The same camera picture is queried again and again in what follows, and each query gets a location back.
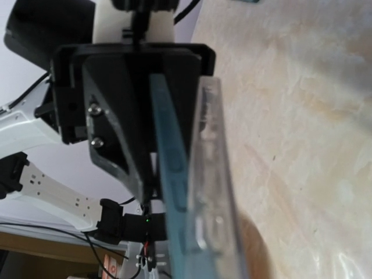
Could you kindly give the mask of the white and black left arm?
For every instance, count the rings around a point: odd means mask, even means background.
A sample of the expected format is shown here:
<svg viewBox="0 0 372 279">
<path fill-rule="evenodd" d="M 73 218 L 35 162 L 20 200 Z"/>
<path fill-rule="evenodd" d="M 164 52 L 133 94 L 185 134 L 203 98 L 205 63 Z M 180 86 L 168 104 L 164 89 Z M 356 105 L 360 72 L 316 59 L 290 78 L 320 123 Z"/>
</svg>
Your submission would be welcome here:
<svg viewBox="0 0 372 279">
<path fill-rule="evenodd" d="M 44 70 L 1 109 L 1 198 L 18 198 L 109 244 L 182 241 L 201 81 L 215 52 L 179 44 L 178 1 L 16 1 L 5 45 Z M 143 205 L 125 214 L 46 176 L 27 157 L 44 145 L 89 144 L 96 167 Z"/>
</svg>

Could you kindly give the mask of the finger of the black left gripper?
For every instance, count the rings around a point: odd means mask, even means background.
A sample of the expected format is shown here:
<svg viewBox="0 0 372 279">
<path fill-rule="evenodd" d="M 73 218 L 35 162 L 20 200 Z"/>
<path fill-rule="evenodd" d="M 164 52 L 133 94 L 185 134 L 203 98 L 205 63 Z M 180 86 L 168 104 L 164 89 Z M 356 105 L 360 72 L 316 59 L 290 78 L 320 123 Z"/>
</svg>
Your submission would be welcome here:
<svg viewBox="0 0 372 279">
<path fill-rule="evenodd" d="M 92 55 L 82 65 L 92 162 L 119 180 L 140 203 L 155 185 L 148 138 L 127 65 L 119 55 Z"/>
</svg>

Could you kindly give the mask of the black smartphone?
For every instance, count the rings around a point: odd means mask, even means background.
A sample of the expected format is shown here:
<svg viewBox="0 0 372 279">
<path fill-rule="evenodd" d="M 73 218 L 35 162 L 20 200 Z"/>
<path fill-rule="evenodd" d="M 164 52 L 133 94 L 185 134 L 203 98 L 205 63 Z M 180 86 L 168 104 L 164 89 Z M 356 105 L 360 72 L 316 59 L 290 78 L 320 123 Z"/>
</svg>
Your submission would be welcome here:
<svg viewBox="0 0 372 279">
<path fill-rule="evenodd" d="M 173 278 L 216 278 L 211 253 L 197 247 L 195 214 L 188 210 L 188 144 L 183 143 L 176 109 L 166 78 L 150 76 L 153 116 L 158 147 L 160 182 L 166 208 L 166 230 Z"/>
</svg>

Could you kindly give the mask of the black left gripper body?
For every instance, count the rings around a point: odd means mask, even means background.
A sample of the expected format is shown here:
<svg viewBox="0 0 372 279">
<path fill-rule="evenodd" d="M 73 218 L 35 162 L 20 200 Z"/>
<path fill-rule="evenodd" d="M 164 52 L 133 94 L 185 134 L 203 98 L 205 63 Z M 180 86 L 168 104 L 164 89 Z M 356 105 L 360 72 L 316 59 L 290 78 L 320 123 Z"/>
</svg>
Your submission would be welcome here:
<svg viewBox="0 0 372 279">
<path fill-rule="evenodd" d="M 153 144 L 148 77 L 164 74 L 184 143 L 190 144 L 199 78 L 212 76 L 215 51 L 205 44 L 148 44 L 138 49 L 121 44 L 65 45 L 51 60 L 52 93 L 56 125 L 65 144 L 87 139 L 83 89 L 83 64 L 89 58 L 111 58 L 94 69 L 98 81 L 115 88 L 121 108 L 133 108 L 146 143 Z"/>
</svg>

